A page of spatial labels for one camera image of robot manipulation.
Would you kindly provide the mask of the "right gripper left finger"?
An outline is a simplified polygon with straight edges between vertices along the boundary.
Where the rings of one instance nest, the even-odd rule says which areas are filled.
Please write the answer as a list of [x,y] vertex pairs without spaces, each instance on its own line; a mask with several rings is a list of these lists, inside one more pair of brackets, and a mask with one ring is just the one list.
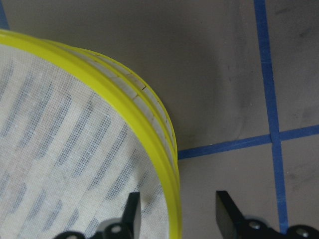
[[138,239],[141,230],[141,197],[139,192],[131,192],[120,218],[102,221],[92,239]]

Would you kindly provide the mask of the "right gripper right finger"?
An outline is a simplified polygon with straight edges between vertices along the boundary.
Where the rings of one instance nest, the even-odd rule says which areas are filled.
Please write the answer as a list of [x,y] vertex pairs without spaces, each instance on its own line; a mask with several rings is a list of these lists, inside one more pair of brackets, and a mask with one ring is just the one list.
[[319,231],[295,225],[285,233],[275,231],[258,219],[243,216],[227,191],[216,191],[216,222],[224,239],[317,239]]

